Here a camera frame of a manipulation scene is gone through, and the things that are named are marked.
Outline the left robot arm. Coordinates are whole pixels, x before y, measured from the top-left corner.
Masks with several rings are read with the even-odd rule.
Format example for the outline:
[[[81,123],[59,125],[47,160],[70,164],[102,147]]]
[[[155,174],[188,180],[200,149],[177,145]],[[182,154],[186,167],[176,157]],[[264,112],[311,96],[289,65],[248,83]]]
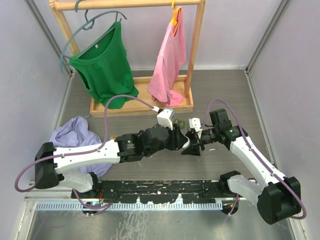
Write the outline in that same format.
[[[100,193],[97,175],[92,171],[78,172],[77,168],[138,162],[164,149],[180,151],[189,143],[177,124],[172,128],[156,124],[138,133],[118,136],[104,145],[62,148],[46,142],[35,156],[34,187],[43,190],[62,185],[95,198]]]

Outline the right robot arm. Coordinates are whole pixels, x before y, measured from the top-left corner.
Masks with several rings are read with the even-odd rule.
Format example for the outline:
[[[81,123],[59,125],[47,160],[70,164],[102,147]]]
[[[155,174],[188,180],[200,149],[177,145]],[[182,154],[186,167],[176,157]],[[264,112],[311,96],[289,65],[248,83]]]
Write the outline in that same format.
[[[225,109],[209,113],[212,128],[202,129],[199,118],[189,119],[186,136],[189,146],[184,155],[199,156],[205,145],[219,142],[237,156],[251,172],[255,182],[238,171],[222,174],[219,191],[225,197],[238,194],[250,201],[269,225],[299,214],[301,207],[301,185],[295,177],[287,177],[273,166],[255,147],[245,130],[233,126]]]

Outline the white pill bottle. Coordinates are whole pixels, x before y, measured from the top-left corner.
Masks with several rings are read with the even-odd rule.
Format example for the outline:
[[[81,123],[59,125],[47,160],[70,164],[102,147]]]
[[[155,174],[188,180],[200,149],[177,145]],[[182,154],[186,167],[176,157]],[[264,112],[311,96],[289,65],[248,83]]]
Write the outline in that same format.
[[[183,149],[186,149],[186,148],[190,145],[190,142],[191,142],[190,139],[187,138],[187,142],[182,146],[181,149],[182,149],[182,150],[183,150]]]

